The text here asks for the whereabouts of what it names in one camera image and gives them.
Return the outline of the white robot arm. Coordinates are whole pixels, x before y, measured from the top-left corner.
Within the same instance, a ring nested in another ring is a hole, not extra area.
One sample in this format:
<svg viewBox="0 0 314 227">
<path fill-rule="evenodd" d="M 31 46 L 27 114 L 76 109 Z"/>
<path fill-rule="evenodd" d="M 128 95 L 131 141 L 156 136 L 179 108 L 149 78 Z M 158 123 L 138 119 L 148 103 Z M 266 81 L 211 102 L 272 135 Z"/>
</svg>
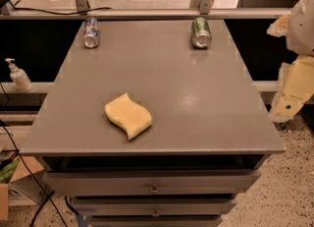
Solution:
<svg viewBox="0 0 314 227">
<path fill-rule="evenodd" d="M 275 20 L 267 33 L 286 38 L 287 49 L 296 53 L 279 70 L 278 91 L 269 112 L 276 123 L 291 120 L 314 94 L 314 0 L 299 0 L 292 10 Z"/>
</svg>

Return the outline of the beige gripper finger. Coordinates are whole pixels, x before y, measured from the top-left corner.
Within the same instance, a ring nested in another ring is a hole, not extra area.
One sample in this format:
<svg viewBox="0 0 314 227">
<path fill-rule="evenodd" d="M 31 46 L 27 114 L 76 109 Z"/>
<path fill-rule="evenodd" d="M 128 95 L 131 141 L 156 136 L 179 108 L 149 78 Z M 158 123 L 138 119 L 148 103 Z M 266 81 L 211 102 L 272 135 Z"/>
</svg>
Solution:
<svg viewBox="0 0 314 227">
<path fill-rule="evenodd" d="M 269 25 L 267 33 L 274 37 L 281 37 L 287 35 L 288 20 L 290 13 L 286 13 L 276 19 L 272 24 Z"/>
<path fill-rule="evenodd" d="M 299 55 L 279 70 L 278 91 L 269 111 L 273 122 L 291 120 L 314 95 L 314 57 Z"/>
</svg>

